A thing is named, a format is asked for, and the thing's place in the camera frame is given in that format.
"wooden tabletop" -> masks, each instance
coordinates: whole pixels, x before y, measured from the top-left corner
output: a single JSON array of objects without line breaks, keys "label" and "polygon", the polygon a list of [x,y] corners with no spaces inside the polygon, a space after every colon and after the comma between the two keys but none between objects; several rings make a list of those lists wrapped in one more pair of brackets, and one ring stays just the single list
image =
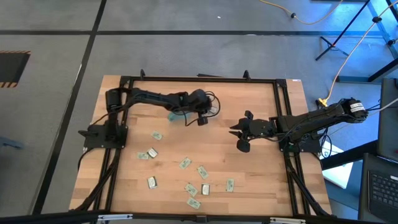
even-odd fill
[{"label": "wooden tabletop", "polygon": [[[106,114],[105,91],[119,85],[120,76],[103,78],[93,120]],[[293,114],[306,113],[307,104],[300,80],[287,80]],[[268,120],[276,116],[271,84],[208,83],[208,82],[134,82],[134,87],[157,93],[192,92],[196,89],[212,91],[221,101],[218,116],[208,124],[189,127],[183,120],[170,122],[169,112],[162,107],[136,104],[129,110],[126,147],[122,150],[114,189],[113,212],[174,213],[207,215],[291,215],[290,197],[282,153],[277,143],[265,139],[251,141],[251,152],[236,149],[236,136],[229,127],[250,110],[255,118]],[[158,131],[163,138],[151,136]],[[159,155],[155,159],[137,158],[138,152],[153,147]],[[95,149],[85,156],[75,184],[70,208],[79,206],[93,190],[100,175],[104,149]],[[317,202],[331,212],[325,181],[319,161],[311,154],[301,153],[305,183]],[[180,162],[188,157],[192,163],[185,169]],[[209,173],[202,180],[197,167]],[[147,179],[155,176],[158,187],[149,189]],[[234,179],[234,192],[226,192],[226,181]],[[201,202],[198,210],[187,205],[188,192],[184,187],[193,184]],[[210,195],[200,193],[201,184],[210,184]],[[101,208],[104,207],[105,188]],[[303,213],[301,196],[296,186],[299,211]]]}]

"white label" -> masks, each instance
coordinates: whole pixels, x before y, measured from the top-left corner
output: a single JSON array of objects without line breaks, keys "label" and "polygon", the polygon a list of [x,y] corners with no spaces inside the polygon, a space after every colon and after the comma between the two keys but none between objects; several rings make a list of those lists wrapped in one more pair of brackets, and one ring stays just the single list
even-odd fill
[{"label": "white label", "polygon": [[353,108],[353,109],[351,109],[351,113],[354,113],[354,112],[357,112],[357,111],[360,111],[360,110],[365,110],[365,107],[360,106],[360,107],[357,107],[357,108]]},{"label": "white label", "polygon": [[350,105],[351,108],[355,108],[357,106],[363,106],[362,103],[354,103],[352,105]]}]

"black stand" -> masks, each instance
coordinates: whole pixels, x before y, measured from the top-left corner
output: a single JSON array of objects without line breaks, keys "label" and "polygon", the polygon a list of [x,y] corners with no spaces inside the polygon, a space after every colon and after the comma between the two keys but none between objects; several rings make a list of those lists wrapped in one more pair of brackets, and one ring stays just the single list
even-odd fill
[{"label": "black stand", "polygon": [[344,28],[344,30],[341,32],[341,34],[337,37],[337,39],[331,43],[328,40],[326,40],[326,38],[321,37],[322,40],[324,40],[327,44],[328,44],[328,48],[322,52],[322,54],[320,54],[315,60],[319,60],[323,55],[325,55],[329,50],[337,50],[340,51],[341,53],[343,53],[345,56],[348,56],[348,54],[346,52],[344,52],[343,50],[339,49],[338,47],[336,47],[337,42],[340,40],[340,38],[344,35],[344,33],[347,31],[347,29],[350,27],[350,25],[355,21],[355,19],[360,15],[360,13],[362,12],[362,10],[368,5],[370,0],[367,0],[365,2],[365,4],[362,6],[362,8],[358,11],[358,13],[353,17],[353,19],[349,22],[349,24]]}]

